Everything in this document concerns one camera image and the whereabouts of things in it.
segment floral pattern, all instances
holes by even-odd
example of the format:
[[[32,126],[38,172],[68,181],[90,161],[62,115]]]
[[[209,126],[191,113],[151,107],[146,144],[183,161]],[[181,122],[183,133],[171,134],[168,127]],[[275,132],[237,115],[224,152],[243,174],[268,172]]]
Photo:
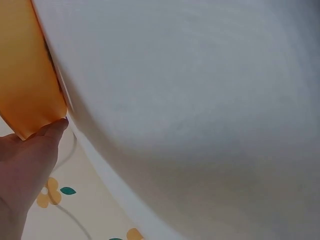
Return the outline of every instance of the floral pattern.
[[[136,228],[131,228],[126,233],[127,240],[145,240],[145,238],[141,235],[141,233]],[[109,240],[122,240],[121,238],[110,238]]]
[[[36,199],[36,203],[38,204],[38,206],[46,209],[49,206],[49,203],[52,205],[58,205],[62,199],[61,193],[58,191],[58,181],[53,177],[49,177],[44,187],[47,189],[47,193],[39,193]],[[66,186],[61,188],[60,191],[65,195],[73,195],[76,193],[74,189]]]

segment white bathtub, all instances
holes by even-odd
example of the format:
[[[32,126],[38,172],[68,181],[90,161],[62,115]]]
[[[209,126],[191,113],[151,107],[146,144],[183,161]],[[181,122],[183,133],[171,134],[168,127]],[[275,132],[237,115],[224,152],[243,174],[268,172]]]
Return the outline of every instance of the white bathtub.
[[[316,0],[34,0],[93,166],[146,240],[320,238]]]

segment yellow flower print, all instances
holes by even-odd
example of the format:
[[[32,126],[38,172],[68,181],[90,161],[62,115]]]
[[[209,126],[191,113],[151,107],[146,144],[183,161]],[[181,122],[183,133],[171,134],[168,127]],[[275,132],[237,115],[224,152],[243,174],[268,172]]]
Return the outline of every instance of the yellow flower print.
[[[61,194],[58,192],[58,181],[53,177],[49,177],[48,181],[45,184],[45,187],[48,190],[47,194],[39,193],[36,203],[41,208],[47,208],[49,203],[52,205],[58,205],[61,202]]]
[[[131,228],[126,233],[127,240],[145,240],[141,233],[136,228]]]

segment orange plastic lid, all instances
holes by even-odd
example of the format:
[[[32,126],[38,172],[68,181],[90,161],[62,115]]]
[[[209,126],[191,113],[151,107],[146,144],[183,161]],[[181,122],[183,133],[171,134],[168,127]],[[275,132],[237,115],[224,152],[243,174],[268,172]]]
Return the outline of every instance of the orange plastic lid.
[[[22,139],[67,107],[31,1],[0,1],[0,115]]]

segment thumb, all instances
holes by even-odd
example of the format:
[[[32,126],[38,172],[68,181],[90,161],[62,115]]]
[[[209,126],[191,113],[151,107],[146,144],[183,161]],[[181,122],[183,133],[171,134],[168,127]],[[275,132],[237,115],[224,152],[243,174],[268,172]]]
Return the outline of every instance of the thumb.
[[[45,185],[58,158],[58,145],[68,120],[61,119],[42,127],[23,143],[11,167],[19,174],[20,192],[31,205]]]

